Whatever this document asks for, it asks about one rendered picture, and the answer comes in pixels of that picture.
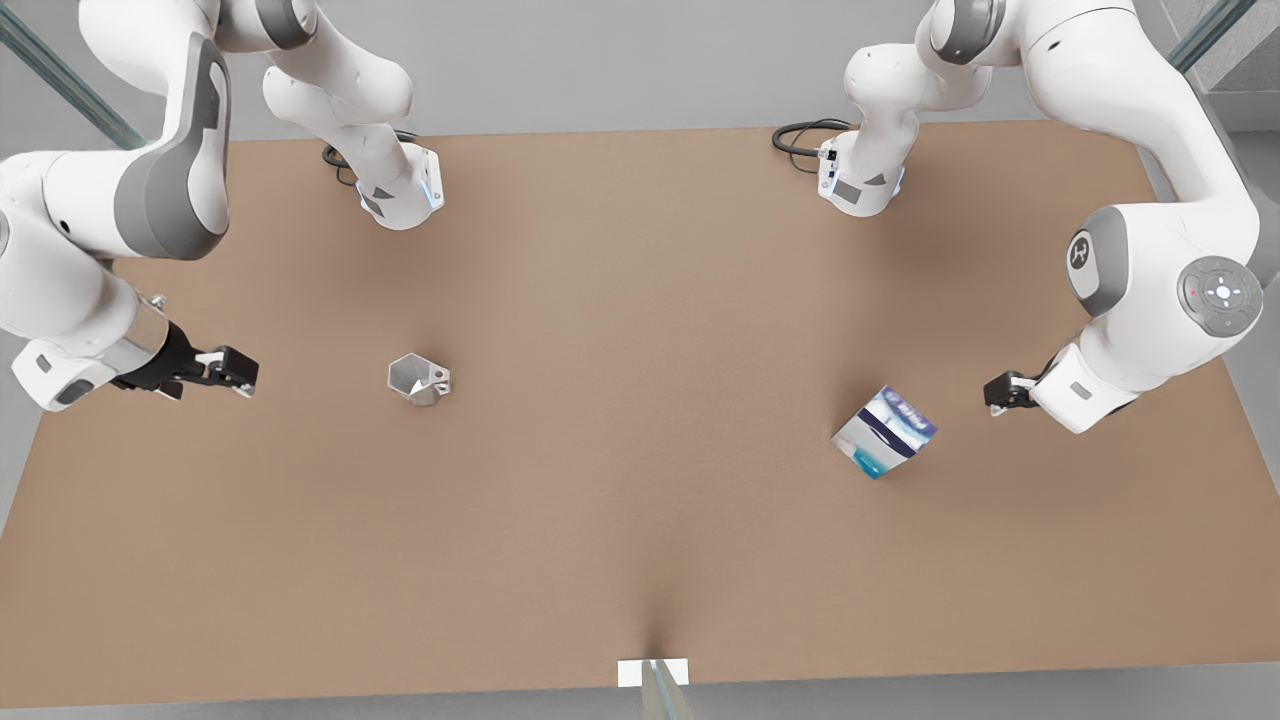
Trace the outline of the blue and white carton box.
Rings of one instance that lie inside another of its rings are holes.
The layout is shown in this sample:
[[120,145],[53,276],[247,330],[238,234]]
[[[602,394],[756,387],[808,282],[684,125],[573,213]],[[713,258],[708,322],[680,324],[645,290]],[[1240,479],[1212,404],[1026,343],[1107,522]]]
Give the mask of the blue and white carton box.
[[831,442],[876,479],[915,457],[936,433],[931,420],[884,386],[836,430]]

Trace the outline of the silver faceted metal cup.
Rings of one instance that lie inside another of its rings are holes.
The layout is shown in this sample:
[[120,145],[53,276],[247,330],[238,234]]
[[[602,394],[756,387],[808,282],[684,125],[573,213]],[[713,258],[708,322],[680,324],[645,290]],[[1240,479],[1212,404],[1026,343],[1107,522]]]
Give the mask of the silver faceted metal cup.
[[387,384],[416,407],[434,406],[452,389],[451,372],[417,354],[390,363]]

